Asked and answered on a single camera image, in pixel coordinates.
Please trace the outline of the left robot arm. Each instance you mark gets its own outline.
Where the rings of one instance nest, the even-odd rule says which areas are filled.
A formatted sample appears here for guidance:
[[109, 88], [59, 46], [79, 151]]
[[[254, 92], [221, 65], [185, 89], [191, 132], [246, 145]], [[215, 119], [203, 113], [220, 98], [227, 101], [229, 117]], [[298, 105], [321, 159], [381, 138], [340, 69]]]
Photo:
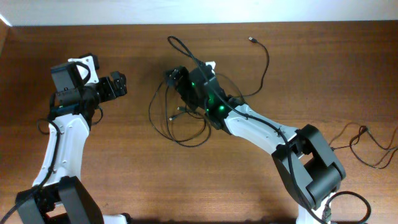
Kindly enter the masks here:
[[56, 92], [50, 98], [49, 142], [32, 188], [19, 192], [16, 210], [23, 223], [129, 223], [126, 213], [102, 214], [81, 182], [83, 148], [100, 103], [127, 93], [126, 76], [92, 80], [98, 66], [81, 61], [51, 68]]

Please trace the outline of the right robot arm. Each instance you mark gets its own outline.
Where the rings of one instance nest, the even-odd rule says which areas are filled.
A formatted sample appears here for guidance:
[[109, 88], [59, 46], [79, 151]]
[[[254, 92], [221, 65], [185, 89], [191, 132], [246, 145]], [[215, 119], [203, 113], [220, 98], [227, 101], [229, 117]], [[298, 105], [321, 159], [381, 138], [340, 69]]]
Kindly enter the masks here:
[[189, 111], [201, 108], [215, 129], [243, 138], [272, 156], [285, 189], [298, 203], [297, 223], [331, 223], [330, 199], [346, 172], [316, 127], [284, 126], [225, 95], [211, 65], [192, 71], [179, 66], [166, 71], [164, 78]]

